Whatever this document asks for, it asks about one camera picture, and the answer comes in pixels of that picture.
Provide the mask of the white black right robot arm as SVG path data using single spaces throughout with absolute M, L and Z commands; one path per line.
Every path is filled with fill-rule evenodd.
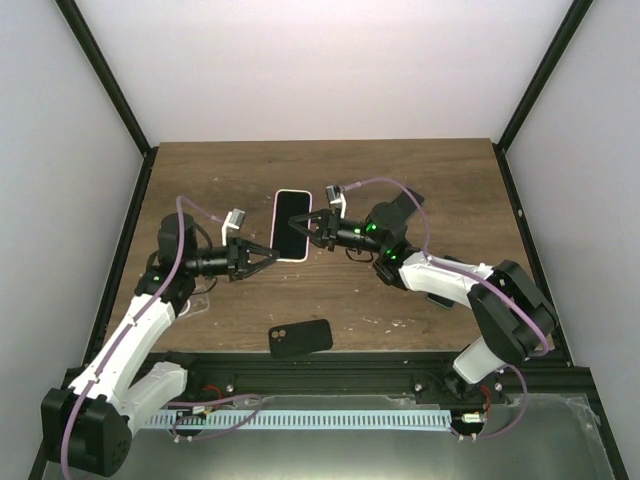
M 289 224 L 317 247 L 374 254 L 373 268 L 388 286 L 471 310 L 480 336 L 458 354 L 444 378 L 445 393 L 455 402 L 471 400 L 492 372 L 550 350 L 557 313 L 518 263 L 472 265 L 427 254 L 407 240 L 407 220 L 394 203 L 375 205 L 360 222 L 334 208 L 293 216 Z

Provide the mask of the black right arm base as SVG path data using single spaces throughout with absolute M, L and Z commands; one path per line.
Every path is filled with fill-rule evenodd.
M 453 406 L 479 406 L 485 401 L 502 404 L 505 395 L 491 383 L 493 377 L 469 384 L 452 369 L 422 370 L 411 376 L 410 387 L 420 403 Z

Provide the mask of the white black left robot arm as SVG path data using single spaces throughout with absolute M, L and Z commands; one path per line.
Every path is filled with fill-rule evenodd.
M 41 403 L 47 460 L 109 477 L 126 459 L 136 433 L 172 400 L 196 402 L 204 379 L 196 360 L 173 353 L 136 375 L 159 337 L 185 308 L 199 277 L 244 280 L 274 264 L 277 251 L 236 236 L 241 210 L 228 213 L 219 246 L 199 246 L 202 227 L 192 216 L 162 219 L 158 248 L 147 262 L 125 316 L 88 366 L 65 388 L 53 388 Z

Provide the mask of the dark phone under right arm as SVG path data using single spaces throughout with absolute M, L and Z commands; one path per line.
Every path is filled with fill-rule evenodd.
M 466 277 L 450 269 L 451 266 L 458 268 L 462 263 L 458 258 L 450 255 L 438 257 L 437 261 L 444 263 L 446 268 L 436 268 L 437 290 L 429 290 L 426 293 L 426 298 L 445 309 L 452 309 L 456 304 L 466 306 L 468 304 Z

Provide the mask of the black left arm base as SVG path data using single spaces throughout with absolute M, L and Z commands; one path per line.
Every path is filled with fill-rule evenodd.
M 195 371 L 188 374 L 182 398 L 190 402 L 221 400 L 235 392 L 234 376 L 224 373 Z

